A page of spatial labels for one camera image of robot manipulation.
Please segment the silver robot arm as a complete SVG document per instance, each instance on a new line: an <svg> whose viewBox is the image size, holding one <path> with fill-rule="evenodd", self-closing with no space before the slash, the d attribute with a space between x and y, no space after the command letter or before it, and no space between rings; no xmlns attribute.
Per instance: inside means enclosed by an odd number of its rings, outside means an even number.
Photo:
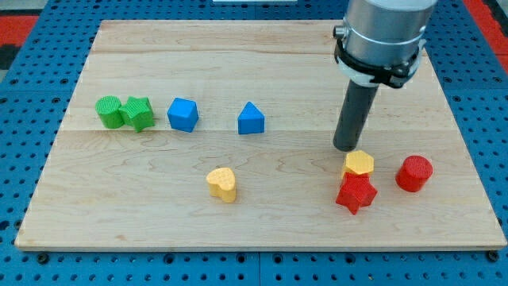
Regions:
<svg viewBox="0 0 508 286"><path fill-rule="evenodd" d="M361 87L401 88L421 62L437 0L351 0L333 28L339 69Z"/></svg>

